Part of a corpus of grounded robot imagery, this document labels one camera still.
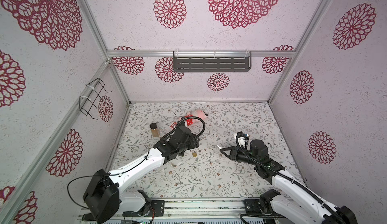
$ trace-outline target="pink plush toy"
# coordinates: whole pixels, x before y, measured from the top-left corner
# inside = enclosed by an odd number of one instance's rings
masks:
[[[197,116],[197,117],[199,117],[199,118],[201,118],[201,119],[206,119],[207,118],[207,116],[208,116],[208,114],[206,114],[204,111],[202,111],[202,110],[194,110],[193,112],[192,112],[192,114],[191,114],[191,112],[188,112],[188,114],[185,116],[185,117],[187,117],[187,116]],[[200,122],[200,120],[197,120],[197,119],[188,119],[188,120],[186,120],[186,121],[184,121],[184,125],[185,126],[189,126],[189,125],[191,125],[191,124],[193,124],[193,123],[197,123],[197,122]],[[176,122],[174,122],[172,125],[171,125],[171,128],[172,129],[175,129],[176,128],[176,125],[177,125],[177,123]]]

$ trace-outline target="bottle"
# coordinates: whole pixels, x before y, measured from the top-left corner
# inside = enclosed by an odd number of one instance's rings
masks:
[[[152,132],[152,136],[160,136],[159,128],[157,127],[157,124],[154,122],[151,123],[151,132]]]

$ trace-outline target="pig plush toy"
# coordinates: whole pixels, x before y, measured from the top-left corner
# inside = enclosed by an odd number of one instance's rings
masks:
[[[199,117],[199,118],[201,118],[201,119],[206,119],[207,118],[207,116],[208,116],[208,114],[206,114],[204,111],[202,111],[202,110],[194,110],[192,113],[191,112],[188,112],[188,114],[186,115],[186,116],[184,116],[184,117],[187,117],[187,116],[197,116],[197,117]],[[184,125],[185,126],[189,126],[189,125],[191,125],[191,124],[193,124],[193,123],[198,123],[198,122],[200,122],[200,120],[197,120],[197,119],[188,119],[188,120],[185,120],[184,121]],[[172,129],[175,129],[176,128],[176,125],[177,125],[177,123],[176,122],[174,122],[172,125],[171,125],[171,128]]]

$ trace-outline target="small red flower pattern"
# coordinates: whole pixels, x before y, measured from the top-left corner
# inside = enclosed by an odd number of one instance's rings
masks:
[[[18,62],[0,50],[0,107],[19,100],[26,88],[25,81]]]
[[[113,116],[113,103],[109,96],[102,96],[99,100],[98,113],[103,121],[109,121]]]
[[[39,43],[67,50],[80,41],[82,16],[76,0],[1,0],[1,5]]]
[[[351,8],[336,25],[333,43],[344,50],[355,47],[371,32],[375,17],[375,8],[370,4],[359,4]]]
[[[305,103],[312,96],[313,87],[312,74],[302,70],[298,72],[291,81],[290,96],[297,104]]]
[[[31,224],[35,220],[35,214],[37,211],[37,198],[35,197],[35,191],[31,191],[28,199],[23,203],[22,208],[17,212],[13,224]]]
[[[12,191],[14,191],[14,186],[7,186],[4,189],[0,190],[0,209],[11,195]]]
[[[266,16],[278,0],[208,0],[215,20],[232,28],[247,27]]]
[[[153,6],[157,21],[166,28],[180,26],[187,14],[183,0],[155,0]]]
[[[163,57],[156,62],[154,67],[157,76],[165,82],[176,82],[179,81],[184,73],[177,73],[173,70],[173,58]]]
[[[131,47],[120,46],[115,50],[134,50]],[[144,60],[142,57],[114,57],[114,65],[128,75],[136,75],[144,70]]]
[[[310,136],[309,151],[312,157],[321,164],[329,164],[336,157],[336,145],[331,136],[317,131]]]
[[[274,48],[274,50],[293,50],[294,48],[289,45],[281,45]],[[262,61],[262,68],[265,72],[270,74],[275,74],[281,72],[286,63],[288,62],[288,57],[265,57]]]
[[[50,175],[65,176],[75,169],[82,157],[83,142],[79,133],[71,129],[46,166]]]
[[[230,83],[229,77],[224,73],[216,73],[210,76],[207,86],[213,91],[224,90]]]

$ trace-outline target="red flower pattern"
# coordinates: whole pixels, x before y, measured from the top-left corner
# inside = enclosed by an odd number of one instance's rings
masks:
[[[327,133],[317,131],[310,136],[309,151],[312,157],[321,164],[329,164],[336,157],[336,145]]]
[[[312,74],[302,70],[298,72],[291,81],[290,96],[297,104],[305,103],[312,96],[313,87]]]
[[[176,82],[179,81],[184,73],[177,73],[173,70],[173,58],[163,57],[156,62],[154,67],[157,76],[165,82]]]
[[[1,5],[39,43],[67,50],[80,41],[82,16],[76,0],[1,0]]]
[[[153,6],[157,21],[166,28],[180,26],[187,14],[183,0],[155,0]]]
[[[294,48],[289,45],[281,45],[274,48],[274,50],[293,50]],[[286,63],[288,62],[288,57],[265,57],[262,61],[262,68],[265,72],[270,74],[275,74],[281,72]]]
[[[109,121],[113,116],[113,103],[109,96],[102,96],[99,100],[98,113],[103,121]]]
[[[230,83],[229,77],[224,73],[216,73],[210,76],[207,86],[213,91],[224,90]]]
[[[115,50],[134,50],[130,47],[120,46]],[[142,57],[113,57],[114,65],[128,75],[136,75],[143,71],[144,60]]]
[[[55,152],[54,157],[46,166],[50,175],[65,176],[75,169],[82,157],[83,143],[82,138],[75,129],[71,129],[67,137]]]
[[[0,190],[0,209],[11,195],[12,191],[14,191],[14,186],[7,186],[4,189]]]
[[[18,62],[0,50],[0,107],[19,100],[26,88],[25,81]]]
[[[371,32],[375,17],[375,8],[370,4],[359,4],[351,8],[336,25],[333,43],[344,50],[355,47]]]
[[[208,0],[215,20],[224,26],[247,27],[266,16],[278,0]]]
[[[17,212],[13,224],[31,224],[35,220],[37,211],[36,202],[35,191],[31,191],[28,199],[24,201],[22,208]]]

